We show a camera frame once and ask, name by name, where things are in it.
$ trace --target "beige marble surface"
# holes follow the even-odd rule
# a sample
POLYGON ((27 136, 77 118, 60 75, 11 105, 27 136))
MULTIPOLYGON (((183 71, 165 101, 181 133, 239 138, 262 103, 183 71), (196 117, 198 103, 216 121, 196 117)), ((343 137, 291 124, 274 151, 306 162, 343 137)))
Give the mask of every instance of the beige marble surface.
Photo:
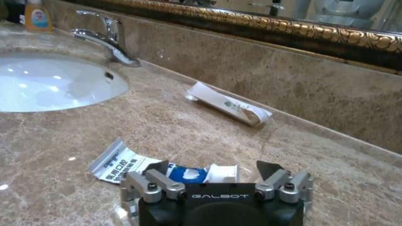
MULTIPOLYGON (((88 7, 45 3, 60 29, 104 32, 99 18, 75 15, 88 7)), ((402 153, 402 76, 234 36, 103 13, 120 19, 127 50, 139 58, 402 153)))
MULTIPOLYGON (((101 49, 71 37, 29 36, 0 25, 5 28, 15 34, 0 33, 1 52, 12 38, 19 51, 73 55, 92 49, 77 57, 104 58, 101 49), (64 47, 53 48, 59 42, 49 39, 63 40, 64 47)), ((0 190, 0 225, 124 224, 117 186, 87 170, 116 137, 139 154, 180 165, 239 164, 243 182, 259 180, 256 160, 308 169, 315 178, 308 226, 402 225, 402 156, 267 106, 268 127, 250 128, 184 98, 191 78, 141 64, 108 64, 129 85, 117 98, 56 112, 0 113, 0 187, 8 186, 0 190)))

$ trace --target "marble countertop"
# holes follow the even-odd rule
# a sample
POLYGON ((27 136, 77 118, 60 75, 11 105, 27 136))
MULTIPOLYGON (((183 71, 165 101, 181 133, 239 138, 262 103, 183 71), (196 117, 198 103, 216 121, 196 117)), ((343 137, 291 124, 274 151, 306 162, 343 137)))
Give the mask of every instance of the marble countertop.
MULTIPOLYGON (((0 24, 0 50, 44 51, 105 63, 105 51, 72 37, 29 34, 0 24)), ((119 187, 88 172, 116 137, 139 154, 189 167, 239 165, 259 181, 255 161, 315 178, 307 225, 402 225, 402 157, 276 111, 250 128, 188 101, 194 80, 144 61, 107 66, 128 92, 103 103, 43 113, 0 113, 0 225, 124 225, 119 187)))

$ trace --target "faucet handle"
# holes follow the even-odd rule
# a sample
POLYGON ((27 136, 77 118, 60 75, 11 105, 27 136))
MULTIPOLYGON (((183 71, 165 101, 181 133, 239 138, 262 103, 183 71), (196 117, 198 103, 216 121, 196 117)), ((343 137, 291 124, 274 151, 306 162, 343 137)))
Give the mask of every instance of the faucet handle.
POLYGON ((105 35, 108 39, 119 45, 121 48, 124 48, 125 42, 124 42, 124 30, 121 22, 111 17, 108 17, 104 14, 96 13, 93 11, 87 10, 76 10, 75 11, 79 15, 89 15, 96 16, 101 18, 101 21, 105 26, 105 35))

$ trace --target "toothpaste tube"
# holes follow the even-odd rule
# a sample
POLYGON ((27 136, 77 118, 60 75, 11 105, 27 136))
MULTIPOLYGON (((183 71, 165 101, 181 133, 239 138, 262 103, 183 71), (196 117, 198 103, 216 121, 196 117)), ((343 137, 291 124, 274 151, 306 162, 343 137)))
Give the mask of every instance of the toothpaste tube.
POLYGON ((136 173, 143 174, 151 165, 159 167, 159 171, 165 171, 167 177, 176 182, 238 182, 238 176, 235 175, 238 166, 218 166, 212 164, 208 168, 187 168, 173 163, 168 163, 168 165, 164 165, 163 163, 164 162, 159 159, 148 158, 136 154, 125 146, 121 138, 117 138, 112 145, 91 163, 88 169, 97 179, 113 184, 120 184, 120 179, 125 172, 135 171, 136 173))
POLYGON ((185 98, 192 101, 200 100, 206 102, 251 126, 267 122, 268 117, 272 115, 266 109, 218 93, 202 82, 196 82, 187 90, 185 98))

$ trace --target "screw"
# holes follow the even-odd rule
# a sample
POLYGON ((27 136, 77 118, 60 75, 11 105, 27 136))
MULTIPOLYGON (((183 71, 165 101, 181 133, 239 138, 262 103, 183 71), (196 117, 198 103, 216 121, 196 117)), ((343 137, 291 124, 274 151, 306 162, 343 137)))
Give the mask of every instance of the screw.
POLYGON ((254 199, 258 201, 258 202, 262 202, 264 200, 264 194, 262 192, 255 192, 254 193, 254 199))
POLYGON ((292 183, 290 183, 290 182, 286 182, 286 184, 283 185, 283 187, 284 187, 286 190, 290 190, 290 191, 292 191, 295 189, 295 185, 292 183))
POLYGON ((172 188, 176 188, 176 187, 180 187, 180 184, 179 183, 175 183, 175 184, 171 184, 169 185, 172 188))
POLYGON ((259 186, 264 189, 270 188, 270 185, 267 185, 267 184, 259 184, 259 186))
POLYGON ((155 191, 157 189, 157 185, 155 183, 148 183, 148 190, 155 191))

